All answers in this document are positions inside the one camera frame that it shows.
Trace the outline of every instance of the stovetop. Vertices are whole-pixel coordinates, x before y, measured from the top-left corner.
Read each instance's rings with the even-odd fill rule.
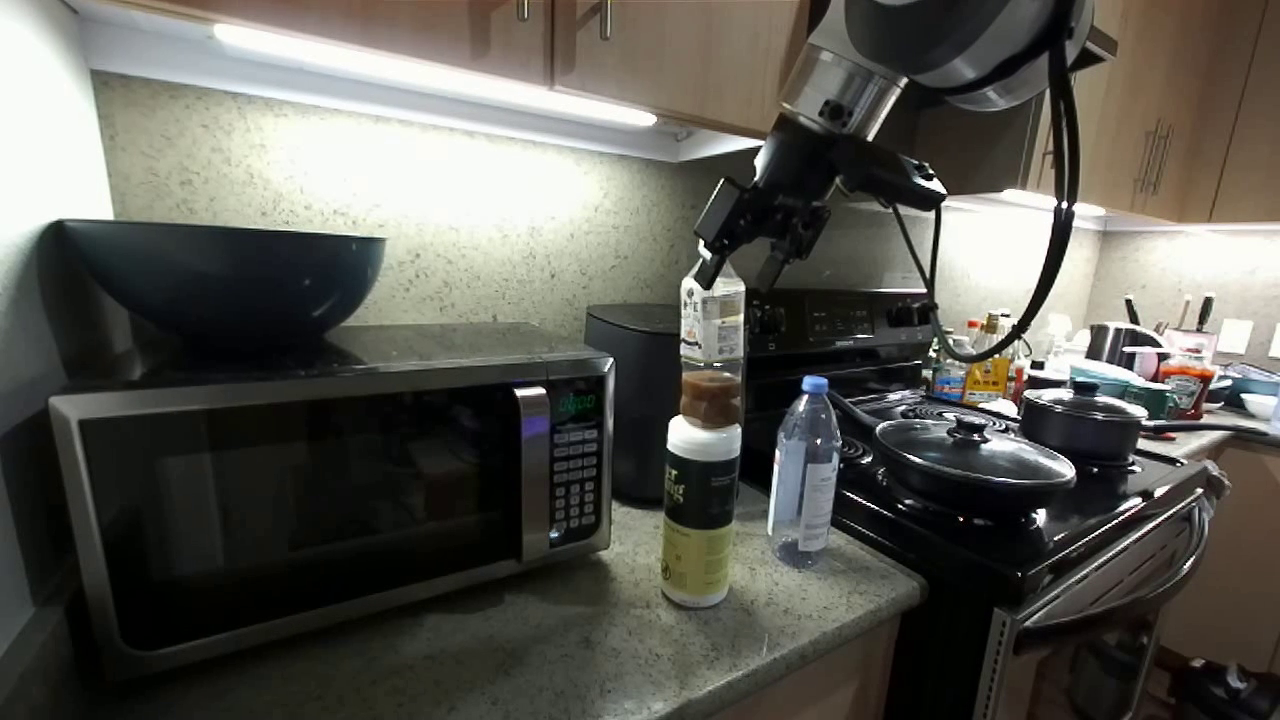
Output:
[[[1017,433],[1013,419],[953,402],[883,402],[864,412],[874,419],[953,419],[964,412],[1002,433]],[[868,427],[844,419],[835,527],[877,544],[923,581],[984,581],[995,595],[1022,600],[1197,492],[1204,477],[1204,463],[1168,463],[1141,451],[1120,477],[1106,477],[1081,458],[1078,486],[1047,506],[1023,516],[964,516],[923,505],[895,484],[877,458]]]

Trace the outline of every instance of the pot lid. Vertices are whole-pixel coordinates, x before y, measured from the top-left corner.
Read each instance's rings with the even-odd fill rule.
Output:
[[[1072,389],[1047,389],[1047,391],[1023,391],[1023,402],[1039,402],[1061,414],[1093,419],[1093,423],[1146,423],[1148,406],[1125,402],[1118,396],[1100,396],[1097,382],[1072,382]]]
[[[887,419],[877,441],[907,466],[972,486],[1072,486],[1078,463],[984,419]]]

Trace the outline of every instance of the microwave control panel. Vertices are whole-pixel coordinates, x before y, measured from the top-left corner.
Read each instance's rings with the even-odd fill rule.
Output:
[[[553,382],[553,549],[598,537],[604,520],[604,379]]]

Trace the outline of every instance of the robotic arm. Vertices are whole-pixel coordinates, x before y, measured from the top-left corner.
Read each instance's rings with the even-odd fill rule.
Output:
[[[874,143],[906,82],[1003,112],[1043,90],[1047,48],[1078,56],[1090,26],[1093,0],[833,0],[755,151],[755,181],[721,181],[698,219],[698,278],[707,287],[741,243],[768,237],[755,287],[771,287],[814,252],[835,189],[939,208],[950,191],[923,160]]]

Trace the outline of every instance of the wall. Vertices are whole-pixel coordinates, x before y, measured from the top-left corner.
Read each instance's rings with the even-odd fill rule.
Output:
[[[1280,325],[1280,230],[1275,226],[1158,226],[1106,238],[1097,263],[1093,320],[1120,320],[1125,294],[1135,294],[1146,325],[1176,325],[1184,294],[1192,312],[1204,290],[1215,290],[1209,332],[1220,320],[1252,320],[1248,353],[1238,359],[1268,359]]]
[[[78,20],[53,0],[6,0],[0,13],[0,657],[49,586],[49,433],[46,396],[65,382],[65,359],[94,347],[94,308],[62,254],[46,252],[57,217],[108,217],[108,176]]]
[[[95,74],[115,212],[127,219],[281,223],[387,237],[387,263],[352,325],[527,320],[579,334],[585,304],[671,299],[694,219],[721,162],[643,162],[405,119]],[[1043,212],[950,212],[944,299],[962,325],[1022,308]],[[765,243],[741,254],[744,277]],[[1081,230],[1055,312],[1084,317],[1097,237]],[[921,285],[881,208],[841,208],[784,285]]]

